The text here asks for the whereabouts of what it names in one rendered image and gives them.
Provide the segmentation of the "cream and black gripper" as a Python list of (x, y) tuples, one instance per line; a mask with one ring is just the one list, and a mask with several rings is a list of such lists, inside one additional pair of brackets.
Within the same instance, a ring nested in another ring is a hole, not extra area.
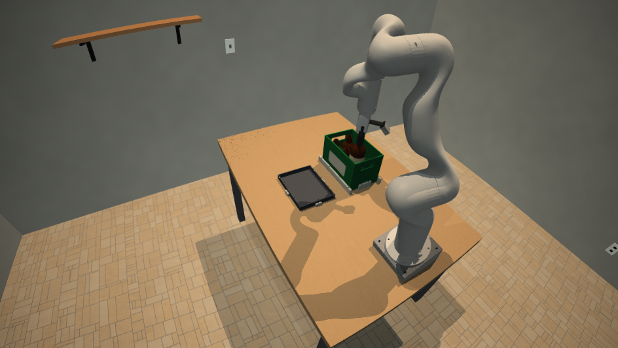
[(357, 127), (356, 127), (355, 132), (359, 134), (358, 134), (356, 145), (363, 146), (364, 138), (365, 138), (365, 135), (369, 127), (371, 115), (374, 113), (364, 113), (360, 110), (358, 111), (359, 111), (359, 116), (358, 116)]

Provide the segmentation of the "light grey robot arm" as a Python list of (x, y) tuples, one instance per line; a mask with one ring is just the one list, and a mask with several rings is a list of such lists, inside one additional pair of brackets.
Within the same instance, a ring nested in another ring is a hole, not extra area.
[(439, 122), (439, 99), (453, 67), (454, 49), (447, 38), (436, 33), (405, 35), (404, 23), (384, 14), (373, 25), (366, 61), (344, 76), (343, 94), (358, 98), (360, 111), (374, 113), (385, 76), (419, 74), (403, 104), (403, 123), (409, 146), (428, 160), (428, 167), (400, 175), (386, 188), (387, 203), (399, 217), (398, 227), (387, 236), (386, 250), (403, 266), (418, 265), (428, 257), (433, 207), (452, 201), (460, 189)]

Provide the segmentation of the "green crate with dividers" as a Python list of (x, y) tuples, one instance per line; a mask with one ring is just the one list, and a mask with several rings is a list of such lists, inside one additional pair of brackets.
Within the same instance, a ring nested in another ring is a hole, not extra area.
[(366, 148), (365, 159), (362, 162), (354, 163), (342, 150), (331, 140), (335, 137), (345, 136), (339, 140), (339, 145), (346, 140), (348, 135), (353, 137), (352, 142), (356, 144), (358, 133), (354, 129), (339, 131), (325, 135), (323, 146), (323, 159), (334, 169), (340, 178), (352, 189), (358, 188), (359, 184), (367, 181), (374, 183), (377, 181), (380, 167), (384, 155), (372, 146), (366, 139), (363, 145)]

